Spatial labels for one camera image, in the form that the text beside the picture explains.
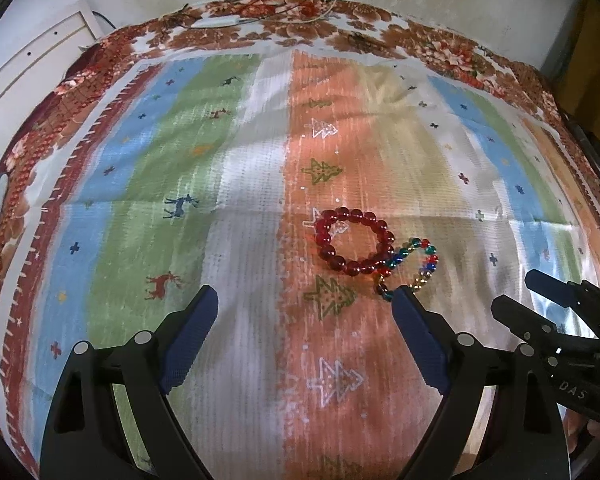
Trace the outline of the person's right hand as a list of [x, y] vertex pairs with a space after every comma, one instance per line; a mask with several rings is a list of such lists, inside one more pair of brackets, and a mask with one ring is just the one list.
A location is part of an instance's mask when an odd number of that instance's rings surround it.
[[562, 423], [564, 424], [569, 454], [572, 454], [577, 448], [579, 434], [585, 429], [593, 438], [600, 439], [600, 422], [589, 419], [585, 415], [567, 410]]

